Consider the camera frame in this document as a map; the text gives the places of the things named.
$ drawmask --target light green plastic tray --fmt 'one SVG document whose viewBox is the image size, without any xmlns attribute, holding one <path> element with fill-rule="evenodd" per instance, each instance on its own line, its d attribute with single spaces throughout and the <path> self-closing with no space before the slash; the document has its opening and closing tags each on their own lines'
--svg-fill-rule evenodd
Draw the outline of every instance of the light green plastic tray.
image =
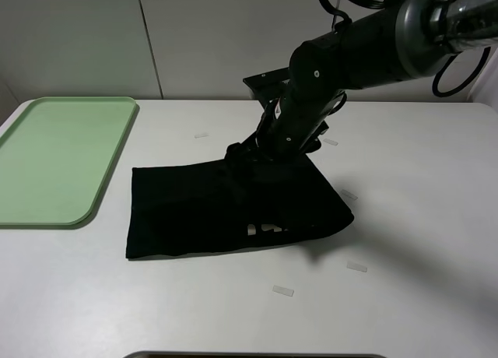
<svg viewBox="0 0 498 358">
<path fill-rule="evenodd" d="M 137 108 L 129 97 L 30 103 L 0 138 L 0 226 L 85 219 Z"/>
</svg>

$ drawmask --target black cloth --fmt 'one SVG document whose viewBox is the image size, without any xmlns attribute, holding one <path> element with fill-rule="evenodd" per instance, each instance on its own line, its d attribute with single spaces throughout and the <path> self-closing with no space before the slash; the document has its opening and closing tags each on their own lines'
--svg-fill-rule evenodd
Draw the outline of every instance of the black cloth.
<svg viewBox="0 0 498 358">
<path fill-rule="evenodd" d="M 353 221 L 307 156 L 247 168 L 244 177 L 225 160 L 134 168 L 126 258 L 291 244 L 330 236 Z M 267 224 L 282 231 L 261 226 Z"/>
</svg>

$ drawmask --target white table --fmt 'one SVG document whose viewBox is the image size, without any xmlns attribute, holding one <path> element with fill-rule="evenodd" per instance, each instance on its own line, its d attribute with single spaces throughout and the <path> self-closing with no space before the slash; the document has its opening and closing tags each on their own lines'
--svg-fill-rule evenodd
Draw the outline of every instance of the white table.
<svg viewBox="0 0 498 358">
<path fill-rule="evenodd" d="M 310 157 L 336 190 L 358 196 L 344 197 L 356 215 L 350 228 L 264 251 L 127 261 L 132 167 L 223 157 L 261 115 L 250 101 L 139 105 L 94 221 L 78 230 L 0 230 L 0 356 L 496 356 L 498 114 L 491 108 L 349 103 L 328 120 L 325 137 L 338 145 Z M 195 139 L 199 132 L 209 137 Z M 295 293 L 274 293 L 274 285 Z"/>
</svg>

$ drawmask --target green tray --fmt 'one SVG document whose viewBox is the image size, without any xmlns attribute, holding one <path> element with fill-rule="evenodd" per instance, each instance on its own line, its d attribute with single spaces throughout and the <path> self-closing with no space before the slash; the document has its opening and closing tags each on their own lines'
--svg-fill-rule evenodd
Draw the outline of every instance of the green tray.
<svg viewBox="0 0 498 358">
<path fill-rule="evenodd" d="M 30 103 L 0 138 L 0 226 L 85 219 L 137 109 L 129 97 Z"/>
</svg>

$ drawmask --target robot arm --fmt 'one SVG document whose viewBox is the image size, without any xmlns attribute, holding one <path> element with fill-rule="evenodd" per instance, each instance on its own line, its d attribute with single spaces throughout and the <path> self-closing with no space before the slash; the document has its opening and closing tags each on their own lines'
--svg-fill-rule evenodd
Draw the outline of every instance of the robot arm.
<svg viewBox="0 0 498 358">
<path fill-rule="evenodd" d="M 302 43 L 288 69 L 244 80 L 265 112 L 257 131 L 230 146 L 227 158 L 278 161 L 312 152 L 328 129 L 325 118 L 344 104 L 346 90 L 432 76 L 456 54 L 498 41 L 498 0 L 379 4 L 383 9 L 371 16 L 354 23 L 345 16 L 332 32 Z M 489 48 L 480 68 L 488 55 Z"/>
</svg>

